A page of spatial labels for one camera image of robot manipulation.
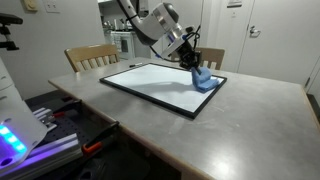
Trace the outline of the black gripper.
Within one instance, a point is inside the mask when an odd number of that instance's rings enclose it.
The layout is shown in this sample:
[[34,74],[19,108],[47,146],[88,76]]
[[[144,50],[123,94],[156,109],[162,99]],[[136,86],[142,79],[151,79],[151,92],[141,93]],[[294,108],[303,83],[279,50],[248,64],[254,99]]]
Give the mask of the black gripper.
[[177,50],[176,50],[179,59],[180,66],[184,69],[190,70],[192,67],[195,68],[198,74],[201,74],[201,70],[199,68],[200,53],[196,52],[189,42],[184,42]]

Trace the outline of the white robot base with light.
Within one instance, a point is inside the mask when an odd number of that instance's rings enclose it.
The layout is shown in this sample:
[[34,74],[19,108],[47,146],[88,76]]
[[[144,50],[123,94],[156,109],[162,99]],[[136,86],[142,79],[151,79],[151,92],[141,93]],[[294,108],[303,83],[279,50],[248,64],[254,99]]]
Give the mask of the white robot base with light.
[[46,134],[0,59],[0,175],[21,164]]

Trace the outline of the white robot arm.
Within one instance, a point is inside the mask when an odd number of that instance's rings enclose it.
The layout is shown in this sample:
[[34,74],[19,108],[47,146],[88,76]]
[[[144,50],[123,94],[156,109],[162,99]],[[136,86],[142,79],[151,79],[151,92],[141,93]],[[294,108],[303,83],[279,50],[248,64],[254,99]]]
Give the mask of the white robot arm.
[[[179,15],[171,3],[159,3],[151,13],[141,19],[130,0],[117,2],[140,42],[149,46],[157,58],[168,61],[168,56],[176,54],[180,67],[187,70],[194,68],[201,73],[201,53],[195,50],[195,45],[189,43],[189,39],[196,36],[198,31],[193,26],[183,28],[179,24]],[[163,36],[167,38],[169,45],[159,54],[153,49],[153,45]]]

